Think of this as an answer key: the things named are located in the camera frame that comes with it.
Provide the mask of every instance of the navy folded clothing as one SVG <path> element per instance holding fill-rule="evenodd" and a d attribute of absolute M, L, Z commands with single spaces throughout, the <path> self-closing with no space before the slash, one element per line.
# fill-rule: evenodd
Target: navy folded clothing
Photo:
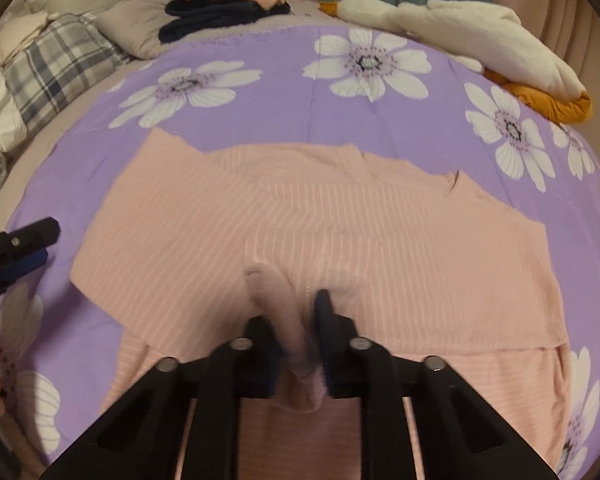
<path fill-rule="evenodd" d="M 161 43 L 171 43 L 204 28 L 247 25 L 267 16 L 288 14 L 291 7 L 284 3 L 265 10 L 253 0 L 173 0 L 164 10 L 179 18 L 158 33 Z"/>

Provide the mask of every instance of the floral print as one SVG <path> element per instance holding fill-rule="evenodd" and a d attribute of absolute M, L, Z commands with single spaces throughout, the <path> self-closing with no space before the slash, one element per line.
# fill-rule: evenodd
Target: floral print
<path fill-rule="evenodd" d="M 234 87 L 248 85 L 260 79 L 262 70 L 240 70 L 241 61 L 212 61 L 197 69 L 176 68 L 131 94 L 121 105 L 126 108 L 113 119 L 109 128 L 117 128 L 129 119 L 140 116 L 139 125 L 151 128 L 169 119 L 187 102 L 194 107 L 215 108 L 233 101 Z"/>
<path fill-rule="evenodd" d="M 480 110 L 465 113 L 474 133 L 487 144 L 505 141 L 495 153 L 502 172 L 519 180 L 526 168 L 538 190 L 545 192 L 544 176 L 555 178 L 555 171 L 535 121 L 531 118 L 521 121 L 517 99 L 498 86 L 491 87 L 491 95 L 473 83 L 465 83 L 464 89 Z"/>
<path fill-rule="evenodd" d="M 26 283 L 17 283 L 0 298 L 0 383 L 7 393 L 5 406 L 17 414 L 29 442 L 50 453 L 60 444 L 55 426 L 60 395 L 45 376 L 18 370 L 20 358 L 38 335 L 43 311 L 40 297 L 29 300 Z"/>
<path fill-rule="evenodd" d="M 600 381 L 589 389 L 591 358 L 589 349 L 571 352 L 571 416 L 557 473 L 560 480 L 574 480 L 582 469 L 589 449 L 584 446 L 596 423 L 600 408 Z"/>
<path fill-rule="evenodd" d="M 582 180 L 584 172 L 591 174 L 596 170 L 591 156 L 584 148 L 582 141 L 578 138 L 576 131 L 566 124 L 551 123 L 551 130 L 554 133 L 554 144 L 558 148 L 569 147 L 567 152 L 567 163 L 573 176 Z"/>
<path fill-rule="evenodd" d="M 339 79 L 331 91 L 340 97 L 366 96 L 378 101 L 389 85 L 411 99 L 424 99 L 429 91 L 413 74 L 431 72 L 431 64 L 423 50 L 404 47 L 405 38 L 384 32 L 373 39 L 370 30 L 352 28 L 349 39 L 341 36 L 321 36 L 315 51 L 324 56 L 304 67 L 302 75 L 312 79 Z"/>

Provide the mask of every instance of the mustard yellow cloth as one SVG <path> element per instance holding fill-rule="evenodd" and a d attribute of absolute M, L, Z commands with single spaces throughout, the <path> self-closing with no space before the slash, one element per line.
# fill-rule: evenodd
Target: mustard yellow cloth
<path fill-rule="evenodd" d="M 332 18 L 338 17 L 338 1 L 320 2 L 320 10 Z"/>
<path fill-rule="evenodd" d="M 557 124 L 580 124 L 593 117 L 593 102 L 588 93 L 583 92 L 577 101 L 561 102 L 549 94 L 519 83 L 512 83 L 504 76 L 486 68 L 484 76 L 491 82 L 515 95 L 525 105 L 538 112 L 545 119 Z"/>

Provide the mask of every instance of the metal rivet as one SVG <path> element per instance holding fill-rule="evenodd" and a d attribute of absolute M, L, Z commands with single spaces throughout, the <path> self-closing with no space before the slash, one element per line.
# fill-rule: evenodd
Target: metal rivet
<path fill-rule="evenodd" d="M 253 346 L 253 341 L 248 337 L 237 337 L 229 343 L 234 350 L 244 351 Z"/>
<path fill-rule="evenodd" d="M 155 367 L 161 372 L 173 372 L 178 367 L 178 360 L 173 357 L 165 357 L 160 359 Z"/>
<path fill-rule="evenodd" d="M 437 355 L 431 355 L 424 359 L 424 365 L 434 372 L 439 372 L 446 367 L 445 360 Z"/>
<path fill-rule="evenodd" d="M 369 350 L 371 348 L 371 341 L 366 337 L 355 337 L 349 341 L 349 346 L 354 350 Z"/>

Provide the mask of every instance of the black clamp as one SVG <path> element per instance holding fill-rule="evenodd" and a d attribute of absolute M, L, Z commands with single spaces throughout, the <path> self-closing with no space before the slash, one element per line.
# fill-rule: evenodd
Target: black clamp
<path fill-rule="evenodd" d="M 0 295 L 25 274 L 46 264 L 46 248 L 59 236 L 60 226 L 53 218 L 0 233 Z"/>

